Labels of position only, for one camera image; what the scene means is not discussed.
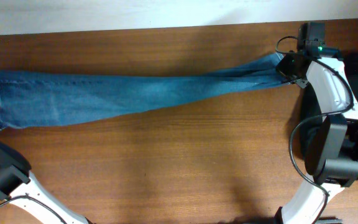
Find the blue denim jeans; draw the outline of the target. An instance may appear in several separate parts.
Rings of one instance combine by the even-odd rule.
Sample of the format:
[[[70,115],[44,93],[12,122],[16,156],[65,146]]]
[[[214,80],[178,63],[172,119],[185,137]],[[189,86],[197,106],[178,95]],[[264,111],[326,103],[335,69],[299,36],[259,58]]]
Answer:
[[[68,126],[287,84],[278,53],[187,77],[69,75],[0,70],[0,131]]]

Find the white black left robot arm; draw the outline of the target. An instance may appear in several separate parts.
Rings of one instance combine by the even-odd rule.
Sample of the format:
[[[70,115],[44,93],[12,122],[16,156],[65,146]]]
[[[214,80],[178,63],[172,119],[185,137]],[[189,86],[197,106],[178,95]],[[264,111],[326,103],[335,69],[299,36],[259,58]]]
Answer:
[[[49,193],[32,172],[29,161],[0,142],[0,208],[12,204],[42,223],[90,223]]]

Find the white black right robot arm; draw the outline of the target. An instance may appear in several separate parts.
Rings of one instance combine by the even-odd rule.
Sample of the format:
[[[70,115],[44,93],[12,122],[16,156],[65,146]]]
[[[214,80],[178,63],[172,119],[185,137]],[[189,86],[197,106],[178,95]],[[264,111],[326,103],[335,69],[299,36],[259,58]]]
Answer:
[[[329,201],[358,180],[358,101],[339,49],[326,46],[325,24],[300,26],[296,51],[276,71],[305,89],[303,117],[289,137],[291,163],[303,182],[274,223],[341,223],[321,215]]]

